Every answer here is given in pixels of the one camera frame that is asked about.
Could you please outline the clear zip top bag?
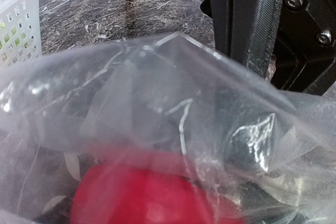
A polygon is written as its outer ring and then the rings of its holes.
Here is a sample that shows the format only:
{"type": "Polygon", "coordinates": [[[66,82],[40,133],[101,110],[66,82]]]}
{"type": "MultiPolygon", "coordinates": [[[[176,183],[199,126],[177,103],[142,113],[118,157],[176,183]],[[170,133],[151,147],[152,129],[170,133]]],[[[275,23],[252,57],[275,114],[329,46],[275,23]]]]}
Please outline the clear zip top bag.
{"type": "Polygon", "coordinates": [[[335,99],[179,33],[1,71],[1,223],[71,223],[95,154],[136,151],[189,158],[245,223],[335,223],[335,99]]]}

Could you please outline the red fake food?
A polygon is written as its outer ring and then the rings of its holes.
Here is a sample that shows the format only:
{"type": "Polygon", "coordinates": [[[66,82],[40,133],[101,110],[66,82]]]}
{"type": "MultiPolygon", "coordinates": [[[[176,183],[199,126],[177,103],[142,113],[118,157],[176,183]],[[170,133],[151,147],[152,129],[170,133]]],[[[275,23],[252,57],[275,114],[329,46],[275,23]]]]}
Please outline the red fake food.
{"type": "Polygon", "coordinates": [[[95,154],[73,197],[71,223],[245,223],[237,206],[168,152],[95,154]]]}

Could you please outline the white fake cauliflower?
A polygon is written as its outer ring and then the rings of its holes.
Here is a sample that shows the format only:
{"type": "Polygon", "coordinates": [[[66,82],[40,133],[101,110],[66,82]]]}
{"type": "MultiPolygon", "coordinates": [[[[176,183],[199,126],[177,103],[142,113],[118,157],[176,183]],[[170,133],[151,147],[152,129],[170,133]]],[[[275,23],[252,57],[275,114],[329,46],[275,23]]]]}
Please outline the white fake cauliflower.
{"type": "Polygon", "coordinates": [[[8,48],[25,48],[29,47],[29,41],[26,33],[23,31],[23,23],[9,27],[3,20],[1,20],[1,49],[8,48]]]}

